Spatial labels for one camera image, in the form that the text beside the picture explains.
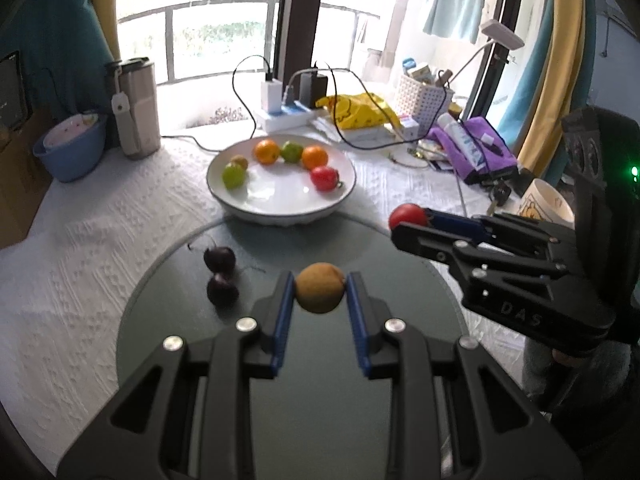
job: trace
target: orange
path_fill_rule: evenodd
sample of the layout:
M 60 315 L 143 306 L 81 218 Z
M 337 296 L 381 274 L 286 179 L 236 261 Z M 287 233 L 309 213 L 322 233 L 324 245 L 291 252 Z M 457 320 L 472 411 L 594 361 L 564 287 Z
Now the orange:
M 255 160 L 265 166 L 273 164 L 280 156 L 280 147 L 273 139 L 264 139 L 254 147 Z
M 326 166 L 328 162 L 329 155 L 326 154 L 322 146 L 307 146 L 302 151 L 302 164 L 309 171 L 319 166 Z

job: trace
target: white plastic basket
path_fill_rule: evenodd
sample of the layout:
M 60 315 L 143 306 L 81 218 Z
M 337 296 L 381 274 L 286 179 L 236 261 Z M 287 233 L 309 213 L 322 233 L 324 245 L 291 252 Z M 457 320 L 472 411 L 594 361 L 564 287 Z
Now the white plastic basket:
M 428 128 L 435 124 L 435 120 L 447 111 L 452 99 L 451 89 L 427 85 L 401 75 L 394 111 L 397 114 L 411 115 L 420 124 L 420 135 L 423 136 L 428 132 Z

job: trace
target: key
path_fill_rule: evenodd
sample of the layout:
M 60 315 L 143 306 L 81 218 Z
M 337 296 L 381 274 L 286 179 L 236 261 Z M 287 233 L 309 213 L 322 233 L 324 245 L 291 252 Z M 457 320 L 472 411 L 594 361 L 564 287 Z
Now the key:
M 510 196 L 511 188 L 507 186 L 505 181 L 500 181 L 493 186 L 489 191 L 491 203 L 489 204 L 489 209 L 486 210 L 487 216 L 493 216 L 496 208 L 504 206 Z

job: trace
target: cherry tomato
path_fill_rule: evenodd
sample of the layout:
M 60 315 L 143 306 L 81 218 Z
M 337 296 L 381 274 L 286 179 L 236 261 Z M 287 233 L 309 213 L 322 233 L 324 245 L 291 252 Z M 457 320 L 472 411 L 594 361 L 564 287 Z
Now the cherry tomato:
M 338 186 L 340 174 L 329 166 L 318 166 L 311 170 L 311 182 L 318 191 L 331 191 Z
M 429 219 L 424 209 L 419 205 L 402 204 L 396 207 L 389 216 L 389 229 L 395 229 L 400 222 L 426 227 L 429 224 Z

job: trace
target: blue curtain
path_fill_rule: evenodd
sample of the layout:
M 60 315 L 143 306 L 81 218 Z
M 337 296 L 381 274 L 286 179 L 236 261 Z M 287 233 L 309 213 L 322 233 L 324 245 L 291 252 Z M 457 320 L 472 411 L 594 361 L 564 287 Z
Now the blue curtain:
M 571 110 L 577 110 L 587 104 L 596 57 L 596 0 L 584 0 L 584 6 L 584 55 L 582 56 L 582 65 L 580 66 L 578 81 L 575 84 L 574 94 L 571 98 Z M 556 186 L 558 182 L 560 182 L 568 160 L 564 142 L 561 142 L 554 158 L 549 163 L 549 167 L 544 175 L 544 180 L 552 186 Z
M 62 120 L 110 110 L 104 64 L 113 60 L 89 0 L 25 0 L 0 36 L 0 58 L 19 50 L 27 94 Z
M 553 29 L 554 0 L 548 0 L 536 45 L 533 47 L 533 52 L 522 73 L 513 98 L 500 120 L 500 124 L 498 124 L 498 132 L 510 148 L 513 148 L 516 140 L 518 140 L 522 125 L 529 115 L 529 109 L 540 81 L 540 74 L 542 74 L 545 67 L 546 54 L 551 44 Z

